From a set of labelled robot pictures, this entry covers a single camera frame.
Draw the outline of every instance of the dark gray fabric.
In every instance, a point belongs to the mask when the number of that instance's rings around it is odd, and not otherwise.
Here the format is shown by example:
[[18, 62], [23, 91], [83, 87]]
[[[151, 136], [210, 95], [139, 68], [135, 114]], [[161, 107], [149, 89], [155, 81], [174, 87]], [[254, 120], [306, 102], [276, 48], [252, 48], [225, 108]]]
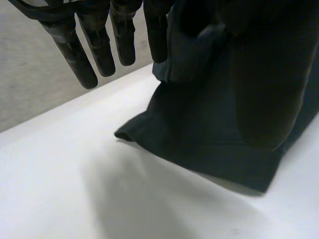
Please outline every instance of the dark gray fabric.
[[[180, 34], [175, 27], [174, 34]], [[168, 55], [165, 63], [154, 64], [153, 73], [162, 83], [148, 109], [124, 124], [115, 136], [135, 141], [149, 152], [187, 169], [265, 192], [280, 159], [319, 110], [319, 57], [313, 63], [304, 104], [289, 137], [273, 152], [257, 150], [242, 140], [236, 124], [233, 82], [229, 77], [232, 39], [227, 43], [225, 36], [216, 38], [216, 32], [210, 34], [205, 37], [216, 40], [211, 44], [205, 70], [189, 75], [183, 84], [172, 83], [181, 76], [178, 73], [183, 74], [182, 70], [172, 73], [172, 69], [177, 69], [179, 64], [186, 67], [187, 62], [179, 59], [190, 63], [193, 58], [191, 51], [183, 49], [185, 37], [170, 38], [169, 48], [175, 52]], [[185, 41], [185, 46], [193, 47], [188, 39]]]

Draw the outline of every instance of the black finger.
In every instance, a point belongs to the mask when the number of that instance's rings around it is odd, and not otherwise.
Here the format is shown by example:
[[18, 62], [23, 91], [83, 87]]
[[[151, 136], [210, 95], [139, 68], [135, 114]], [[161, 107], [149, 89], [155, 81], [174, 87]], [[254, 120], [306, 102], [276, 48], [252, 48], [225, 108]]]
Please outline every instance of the black finger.
[[115, 64], [105, 28], [110, 0], [78, 2], [76, 7], [82, 30], [100, 74], [104, 77], [112, 76], [115, 73]]
[[74, 18], [40, 23], [52, 36], [81, 85], [86, 89], [96, 87], [98, 80], [76, 34]]
[[152, 58], [156, 63], [167, 59], [167, 18], [174, 0], [144, 0], [144, 15]]
[[122, 65], [135, 62], [133, 17], [141, 7], [142, 0], [111, 0], [110, 17], [116, 48]]

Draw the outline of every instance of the concrete floor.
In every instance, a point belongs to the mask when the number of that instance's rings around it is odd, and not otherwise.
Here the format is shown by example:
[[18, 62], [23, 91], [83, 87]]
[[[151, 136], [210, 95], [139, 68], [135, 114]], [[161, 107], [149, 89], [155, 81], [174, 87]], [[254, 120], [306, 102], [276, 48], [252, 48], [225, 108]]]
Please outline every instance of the concrete floor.
[[[107, 21], [116, 64], [116, 73], [108, 78], [99, 75], [84, 34], [77, 24], [80, 41], [97, 73], [99, 86], [152, 62], [142, 9], [135, 16], [134, 24], [136, 62], [124, 67], [117, 56], [111, 21]], [[0, 132], [86, 92], [42, 26], [25, 17], [8, 1], [1, 0]]]

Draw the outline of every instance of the robotic hand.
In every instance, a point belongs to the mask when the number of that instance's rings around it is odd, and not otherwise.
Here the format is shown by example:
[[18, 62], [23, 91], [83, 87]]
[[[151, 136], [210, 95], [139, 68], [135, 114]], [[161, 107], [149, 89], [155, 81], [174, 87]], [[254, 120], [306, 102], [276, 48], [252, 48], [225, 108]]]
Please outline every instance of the robotic hand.
[[[75, 31], [77, 14], [93, 58], [104, 77], [115, 73], [110, 39], [105, 24], [110, 14], [117, 52], [122, 65], [135, 62], [133, 17], [142, 0], [9, 0], [30, 19], [38, 20], [52, 36], [81, 85], [97, 86], [98, 80]], [[166, 14], [174, 0], [144, 0], [144, 14], [152, 58], [167, 58]]]
[[[115, 72], [105, 23], [110, 14], [123, 65], [135, 61], [133, 17], [142, 0], [9, 0], [51, 34], [66, 61], [87, 89], [97, 77], [75, 32], [77, 13], [102, 76]], [[166, 14], [174, 0], [144, 0], [153, 60], [167, 58]], [[318, 0], [198, 0], [211, 24], [233, 34], [230, 76], [236, 97], [237, 125], [255, 148], [276, 149], [288, 136], [303, 102], [319, 41]], [[201, 15], [186, 17], [185, 29]]]

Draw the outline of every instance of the white surface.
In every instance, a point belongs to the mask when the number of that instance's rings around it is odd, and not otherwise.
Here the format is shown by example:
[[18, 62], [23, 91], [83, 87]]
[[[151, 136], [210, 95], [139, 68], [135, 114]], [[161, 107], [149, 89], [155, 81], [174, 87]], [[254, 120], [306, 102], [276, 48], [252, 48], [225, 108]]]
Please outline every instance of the white surface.
[[0, 239], [318, 237], [318, 119], [244, 196], [114, 138], [157, 85], [147, 66], [1, 133]]

